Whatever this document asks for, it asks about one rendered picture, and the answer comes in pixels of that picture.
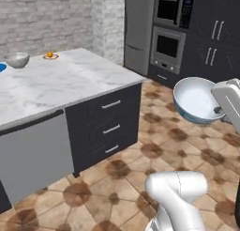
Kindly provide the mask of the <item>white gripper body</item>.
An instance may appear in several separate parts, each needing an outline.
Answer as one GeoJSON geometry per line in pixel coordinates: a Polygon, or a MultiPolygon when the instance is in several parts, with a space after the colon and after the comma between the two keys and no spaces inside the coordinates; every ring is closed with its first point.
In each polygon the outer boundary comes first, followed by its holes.
{"type": "Polygon", "coordinates": [[[219,82],[211,90],[226,116],[240,132],[240,81],[236,78],[219,82]]]}

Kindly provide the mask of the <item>large blue and white bowl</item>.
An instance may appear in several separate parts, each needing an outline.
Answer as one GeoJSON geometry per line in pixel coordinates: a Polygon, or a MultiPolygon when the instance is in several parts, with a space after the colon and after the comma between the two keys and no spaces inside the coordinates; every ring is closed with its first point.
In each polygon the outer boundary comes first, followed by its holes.
{"type": "Polygon", "coordinates": [[[173,88],[173,103],[176,111],[187,121],[195,124],[210,124],[226,114],[216,114],[219,106],[211,93],[214,83],[200,77],[187,77],[173,88]]]}

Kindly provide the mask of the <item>small grey bowl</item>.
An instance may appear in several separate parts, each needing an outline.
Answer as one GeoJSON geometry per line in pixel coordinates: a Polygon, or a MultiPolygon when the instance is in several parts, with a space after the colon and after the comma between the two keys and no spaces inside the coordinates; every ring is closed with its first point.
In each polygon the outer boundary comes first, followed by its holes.
{"type": "Polygon", "coordinates": [[[30,59],[28,53],[14,53],[8,54],[4,57],[5,62],[14,69],[24,68],[30,59]]]}

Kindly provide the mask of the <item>dark cupboard run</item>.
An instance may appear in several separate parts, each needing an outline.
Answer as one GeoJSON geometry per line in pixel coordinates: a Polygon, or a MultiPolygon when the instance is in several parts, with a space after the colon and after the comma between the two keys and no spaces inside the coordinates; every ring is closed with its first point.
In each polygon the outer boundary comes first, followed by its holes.
{"type": "Polygon", "coordinates": [[[189,29],[162,27],[186,34],[179,74],[149,64],[148,77],[168,87],[190,76],[214,83],[240,79],[240,0],[194,0],[189,29]]]}

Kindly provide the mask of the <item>silver built-in oven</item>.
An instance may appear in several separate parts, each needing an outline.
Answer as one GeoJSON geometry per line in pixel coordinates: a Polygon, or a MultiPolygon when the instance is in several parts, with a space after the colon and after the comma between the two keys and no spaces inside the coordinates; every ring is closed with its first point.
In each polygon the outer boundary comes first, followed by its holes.
{"type": "Polygon", "coordinates": [[[155,26],[150,63],[174,74],[179,74],[185,41],[185,33],[155,26]]]}

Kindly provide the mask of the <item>silver microwave oven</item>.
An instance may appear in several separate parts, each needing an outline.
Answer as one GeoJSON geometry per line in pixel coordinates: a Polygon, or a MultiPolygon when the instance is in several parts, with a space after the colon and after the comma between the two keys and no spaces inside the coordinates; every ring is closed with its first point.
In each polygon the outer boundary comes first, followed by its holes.
{"type": "Polygon", "coordinates": [[[155,0],[154,22],[189,29],[194,0],[155,0]]]}

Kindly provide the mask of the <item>grey fridge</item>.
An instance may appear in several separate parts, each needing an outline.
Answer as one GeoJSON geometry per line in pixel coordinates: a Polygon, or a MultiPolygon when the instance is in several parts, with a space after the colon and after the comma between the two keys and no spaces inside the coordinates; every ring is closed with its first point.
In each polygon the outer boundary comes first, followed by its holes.
{"type": "Polygon", "coordinates": [[[148,71],[154,0],[126,0],[124,66],[141,75],[148,71]]]}

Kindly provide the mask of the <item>large dark drawer front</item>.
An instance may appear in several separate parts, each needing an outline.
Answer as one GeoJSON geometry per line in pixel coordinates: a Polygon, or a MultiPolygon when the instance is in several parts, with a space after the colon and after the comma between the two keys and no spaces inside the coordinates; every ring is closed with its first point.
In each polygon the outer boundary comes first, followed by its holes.
{"type": "Polygon", "coordinates": [[[77,131],[89,123],[99,121],[101,118],[110,116],[125,110],[134,101],[140,99],[142,85],[137,84],[120,89],[118,91],[84,101],[66,108],[67,126],[70,131],[77,131]],[[121,103],[108,109],[102,109],[102,105],[120,100],[121,103]]]}

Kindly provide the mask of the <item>grey dishwasher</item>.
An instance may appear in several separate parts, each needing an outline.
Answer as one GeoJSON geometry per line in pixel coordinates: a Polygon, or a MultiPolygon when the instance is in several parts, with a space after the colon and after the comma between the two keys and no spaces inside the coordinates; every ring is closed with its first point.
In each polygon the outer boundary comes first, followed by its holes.
{"type": "Polygon", "coordinates": [[[0,181],[12,205],[73,172],[63,110],[0,131],[0,181]]]}

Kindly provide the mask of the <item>dark cabinet panel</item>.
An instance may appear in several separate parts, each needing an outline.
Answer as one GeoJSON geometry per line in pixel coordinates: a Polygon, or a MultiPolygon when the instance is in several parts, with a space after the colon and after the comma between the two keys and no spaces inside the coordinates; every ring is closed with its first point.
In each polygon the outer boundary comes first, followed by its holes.
{"type": "Polygon", "coordinates": [[[5,188],[0,181],[0,214],[12,209],[5,188]]]}

